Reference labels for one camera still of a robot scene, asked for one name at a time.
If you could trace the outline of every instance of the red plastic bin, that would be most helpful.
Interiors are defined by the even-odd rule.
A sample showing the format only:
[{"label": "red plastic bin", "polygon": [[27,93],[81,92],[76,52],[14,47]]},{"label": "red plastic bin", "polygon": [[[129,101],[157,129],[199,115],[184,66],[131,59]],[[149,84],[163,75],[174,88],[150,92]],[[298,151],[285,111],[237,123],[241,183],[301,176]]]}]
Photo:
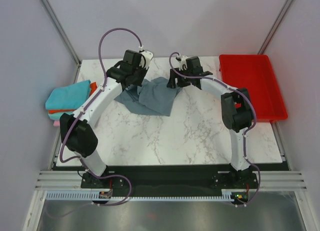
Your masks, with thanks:
[{"label": "red plastic bin", "polygon": [[247,88],[258,122],[274,123],[288,118],[279,86],[267,55],[219,56],[223,82]]}]

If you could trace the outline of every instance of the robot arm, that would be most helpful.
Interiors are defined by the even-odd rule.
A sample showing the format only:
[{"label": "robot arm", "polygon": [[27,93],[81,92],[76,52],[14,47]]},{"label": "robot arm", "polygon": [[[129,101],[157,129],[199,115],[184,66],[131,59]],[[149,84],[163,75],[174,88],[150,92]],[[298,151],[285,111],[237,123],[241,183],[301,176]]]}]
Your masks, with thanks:
[{"label": "robot arm", "polygon": [[[236,87],[229,86],[215,78],[211,72],[204,72],[198,57],[179,56],[179,73],[191,78],[179,76],[174,70],[170,70],[168,88],[186,87],[194,85],[200,90],[206,91],[221,101],[222,121],[229,129],[231,138],[231,166],[236,172],[241,172],[249,168],[249,163],[244,157],[244,131],[251,126],[253,114],[249,105],[244,99],[233,92]],[[248,99],[249,93],[246,88],[238,89]]]},{"label": "robot arm", "polygon": [[[111,101],[127,87],[130,85],[142,85],[153,57],[154,54],[146,50],[142,52],[127,50],[123,60],[106,72],[108,79],[105,88],[103,88],[102,84],[99,85],[97,90],[80,108],[75,110],[71,115],[64,113],[60,118],[60,133],[63,141],[72,123],[75,121],[75,117],[78,117],[82,113],[82,116],[76,122],[66,141],[66,146],[81,157],[85,166],[97,176],[101,176],[107,166],[97,152],[98,139],[92,127],[97,124],[99,117]],[[84,107],[90,102],[92,103],[84,112]]]}]

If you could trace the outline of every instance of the marble table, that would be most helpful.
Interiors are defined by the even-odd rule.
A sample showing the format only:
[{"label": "marble table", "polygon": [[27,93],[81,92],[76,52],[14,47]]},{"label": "marble table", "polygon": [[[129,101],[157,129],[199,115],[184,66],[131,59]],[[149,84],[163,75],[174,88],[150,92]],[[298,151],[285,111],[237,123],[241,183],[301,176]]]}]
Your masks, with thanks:
[{"label": "marble table", "polygon": [[[105,68],[119,59],[104,59]],[[217,78],[219,58],[201,57],[204,71]],[[146,79],[169,78],[168,58],[154,58]],[[99,60],[84,60],[77,81],[100,84],[103,72]],[[188,86],[174,100],[171,116],[145,116],[130,113],[123,104],[113,101],[102,113],[94,132],[97,150],[109,166],[228,164],[231,141],[222,122],[221,103],[211,94]],[[276,139],[269,123],[258,123],[247,138],[248,156],[254,163],[281,163]],[[63,158],[74,153],[65,148]],[[80,166],[76,159],[62,166]]]}]

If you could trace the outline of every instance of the gray cloth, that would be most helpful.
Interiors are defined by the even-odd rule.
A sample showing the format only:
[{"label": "gray cloth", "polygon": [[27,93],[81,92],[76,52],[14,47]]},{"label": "gray cloth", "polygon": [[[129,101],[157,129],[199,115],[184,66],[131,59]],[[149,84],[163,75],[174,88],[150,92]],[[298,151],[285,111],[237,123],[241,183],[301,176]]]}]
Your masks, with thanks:
[{"label": "gray cloth", "polygon": [[174,99],[181,88],[168,88],[168,79],[143,80],[142,86],[130,86],[114,100],[137,115],[170,116]]}]

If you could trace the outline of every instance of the white panel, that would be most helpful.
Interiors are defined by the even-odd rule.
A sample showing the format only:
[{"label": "white panel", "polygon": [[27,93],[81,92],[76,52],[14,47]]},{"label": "white panel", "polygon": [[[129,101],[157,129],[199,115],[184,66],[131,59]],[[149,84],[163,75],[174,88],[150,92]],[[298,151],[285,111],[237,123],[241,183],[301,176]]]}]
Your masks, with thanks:
[{"label": "white panel", "polygon": [[[63,200],[63,201],[121,201],[125,197],[104,198],[99,196],[100,191],[48,191],[46,200]],[[223,191],[221,196],[183,196],[183,197],[129,197],[128,201],[152,201],[152,202],[233,202],[232,193]]]},{"label": "white panel", "polygon": [[301,170],[320,217],[320,0],[296,0],[269,55],[288,120],[280,122],[287,153]]},{"label": "white panel", "polygon": [[0,229],[19,231],[57,128],[45,111],[76,65],[39,0],[0,0]]},{"label": "white panel", "polygon": [[[255,54],[285,0],[49,0],[80,59],[98,58],[101,36],[135,31],[156,57]],[[123,31],[106,38],[104,58],[136,49]]]}]

